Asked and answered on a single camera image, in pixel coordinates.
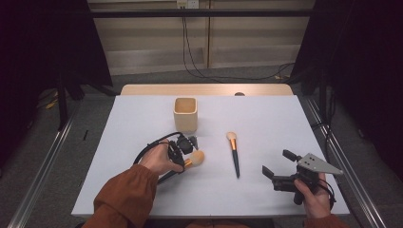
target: black cable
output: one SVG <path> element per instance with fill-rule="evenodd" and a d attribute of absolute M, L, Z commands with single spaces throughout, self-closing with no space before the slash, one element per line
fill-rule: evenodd
<path fill-rule="evenodd" d="M 317 186 L 320 187 L 321 189 L 325 190 L 329 194 L 330 209 L 332 210 L 332 208 L 336 202 L 335 194 L 334 193 L 332 194 L 332 192 L 327 187 L 325 187 L 321 184 L 318 184 Z"/>
<path fill-rule="evenodd" d="M 171 137 L 171 136 L 174 136 L 174 135 L 182 135 L 182 132 L 177 131 L 177 132 L 168 134 L 168 135 L 166 135 L 166 136 L 164 136 L 164 137 L 161 137 L 160 139 L 158 139 L 158 140 L 156 140 L 156 141 L 154 141 L 154 142 L 148 144 L 148 145 L 139 153 L 139 155 L 136 157 L 136 160 L 133 162 L 133 164 L 139 163 L 140 159 L 141 159 L 141 158 L 144 156 L 144 154 L 145 154 L 148 150 L 150 150 L 151 148 L 153 148 L 153 147 L 155 147 L 155 146 L 157 146 L 157 145 L 159 145 L 159 144 L 161 144 L 161 143 L 165 143 L 165 142 L 161 142 L 162 140 L 164 140 L 164 139 L 166 139 L 166 138 L 169 138 L 169 137 Z"/>
<path fill-rule="evenodd" d="M 336 114 L 336 96 L 335 91 L 332 89 L 331 96 L 329 98 L 329 109 L 327 111 L 327 120 L 328 120 L 328 127 L 325 136 L 324 142 L 324 155 L 327 162 L 330 162 L 329 158 L 329 151 L 328 151 L 328 143 L 330 140 L 331 132 L 332 132 L 332 119 Z"/>
<path fill-rule="evenodd" d="M 286 69 L 287 67 L 292 66 L 292 65 L 294 64 L 294 63 L 287 63 L 287 64 L 280 65 L 280 66 L 278 67 L 278 71 L 277 71 L 276 73 L 274 73 L 274 74 L 272 74 L 272 75 L 270 75 L 270 76 L 261 77 L 261 78 L 226 77 L 226 76 L 210 76 L 210 77 L 208 77 L 208 76 L 205 76 L 204 74 L 202 74 L 202 73 L 198 70 L 198 68 L 196 67 L 195 62 L 194 62 L 194 60 L 193 60 L 192 52 L 191 52 L 191 50 L 190 50 L 189 38 L 188 38 L 188 34 L 187 34 L 187 24 L 186 24 L 186 18 L 185 18 L 185 17 L 182 18 L 182 28 L 183 28 L 183 52 L 182 52 L 182 53 L 183 53 L 183 63 L 184 63 L 184 67 L 186 68 L 186 71 L 187 71 L 190 75 L 192 75 L 192 76 L 194 76 L 194 77 L 197 77 L 197 78 L 209 79 L 209 80 L 212 80 L 212 81 L 217 82 L 217 83 L 220 83 L 220 84 L 223 84 L 223 82 L 219 81 L 218 79 L 235 79 L 235 80 L 252 80 L 252 81 L 259 81 L 259 80 L 265 80 L 265 79 L 273 78 L 273 77 L 277 76 L 278 74 L 280 74 L 284 69 Z M 197 71 L 200 75 L 193 74 L 193 73 L 187 68 L 186 61 L 185 61 L 185 58 L 184 58 L 184 53 L 185 53 L 184 49 L 185 49 L 185 47 L 186 47 L 186 44 L 187 44 L 187 50 L 188 50 L 188 52 L 189 52 L 189 55 L 190 55 L 190 59 L 191 59 L 193 68 L 195 68 L 196 71 Z"/>
<path fill-rule="evenodd" d="M 44 96 L 41 97 L 41 98 L 38 98 L 38 102 L 44 100 L 46 97 L 50 96 L 52 93 L 54 93 L 54 92 L 56 92 L 56 91 L 57 91 L 57 89 L 52 89 L 48 94 L 44 95 Z"/>
<path fill-rule="evenodd" d="M 332 190 L 332 195 L 335 195 L 335 191 L 333 190 L 332 185 L 330 185 L 330 183 L 328 181 L 326 181 L 326 180 L 323 180 L 323 179 L 320 179 L 320 180 L 323 181 L 324 183 L 326 183 L 330 187 L 330 189 Z"/>
<path fill-rule="evenodd" d="M 188 35 L 187 35 L 187 24 L 186 24 L 186 18 L 185 18 L 185 17 L 182 18 L 182 27 L 183 27 L 183 64 L 184 64 L 184 67 L 186 68 L 186 71 L 187 71 L 190 75 L 192 75 L 192 76 L 194 76 L 194 77 L 203 78 L 203 79 L 209 79 L 209 80 L 212 80 L 212 81 L 214 81 L 214 82 L 216 82 L 216 83 L 222 84 L 221 81 L 219 81 L 219 80 L 217 80 L 217 79 L 214 79 L 214 78 L 206 77 L 205 75 L 203 75 L 203 74 L 198 70 L 198 68 L 197 68 L 196 65 L 195 65 L 195 62 L 193 61 L 192 52 L 191 52 L 191 50 L 190 50 L 189 38 L 188 38 Z M 193 67 L 196 69 L 196 71 L 198 71 L 198 73 L 200 74 L 200 76 L 199 76 L 199 75 L 196 75 L 196 74 L 193 74 L 193 73 L 187 68 L 186 61 L 185 61 L 185 58 L 184 58 L 184 49 L 185 49 L 185 46 L 186 46 L 185 41 L 184 41 L 185 39 L 186 39 L 187 49 L 188 49 L 188 52 L 189 52 L 190 59 L 191 59 L 191 61 L 192 61 Z"/>
<path fill-rule="evenodd" d="M 298 74 L 293 75 L 293 77 L 290 77 L 289 79 L 287 79 L 285 82 L 283 82 L 284 84 L 287 85 L 291 85 L 291 84 L 295 84 L 300 82 L 307 74 L 311 73 L 312 70 L 314 70 L 315 67 L 314 66 L 308 66 L 306 68 L 304 68 L 301 72 L 299 72 Z"/>

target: electrical outlet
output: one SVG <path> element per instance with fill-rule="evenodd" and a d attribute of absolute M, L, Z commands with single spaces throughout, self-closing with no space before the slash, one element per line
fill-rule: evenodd
<path fill-rule="evenodd" d="M 178 9 L 187 9 L 187 0 L 177 0 Z"/>
<path fill-rule="evenodd" d="M 199 0 L 187 0 L 187 9 L 198 9 Z"/>

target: white wall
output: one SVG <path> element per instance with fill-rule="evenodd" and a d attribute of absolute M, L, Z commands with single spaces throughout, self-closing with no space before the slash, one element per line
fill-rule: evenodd
<path fill-rule="evenodd" d="M 88 0 L 92 10 L 175 9 L 169 0 Z M 310 9 L 315 0 L 200 0 L 201 9 Z M 184 69 L 182 18 L 94 19 L 112 74 Z M 186 18 L 198 68 L 294 62 L 308 18 Z M 186 62 L 190 58 L 186 52 Z"/>

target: brown sleeve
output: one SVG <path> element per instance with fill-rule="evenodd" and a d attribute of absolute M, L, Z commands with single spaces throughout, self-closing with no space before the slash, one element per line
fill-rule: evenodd
<path fill-rule="evenodd" d="M 325 218 L 307 218 L 304 220 L 304 228 L 348 228 L 337 216 L 330 215 Z"/>
<path fill-rule="evenodd" d="M 135 164 L 110 179 L 94 201 L 94 215 L 84 227 L 143 227 L 157 190 L 158 176 Z"/>

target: human hand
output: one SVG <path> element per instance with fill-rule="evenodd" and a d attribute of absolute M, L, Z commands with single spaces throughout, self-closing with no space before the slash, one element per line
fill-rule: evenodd
<path fill-rule="evenodd" d="M 326 181 L 324 173 L 319 173 L 319 178 Z M 327 187 L 322 180 L 319 181 L 319 184 Z M 307 218 L 320 219 L 330 215 L 329 194 L 324 189 L 318 187 L 317 192 L 313 194 L 302 180 L 294 180 L 294 185 L 305 197 L 303 204 Z"/>
<path fill-rule="evenodd" d="M 140 160 L 139 164 L 148 168 L 157 175 L 162 175 L 170 170 L 182 172 L 183 168 L 168 158 L 168 140 L 148 150 Z"/>

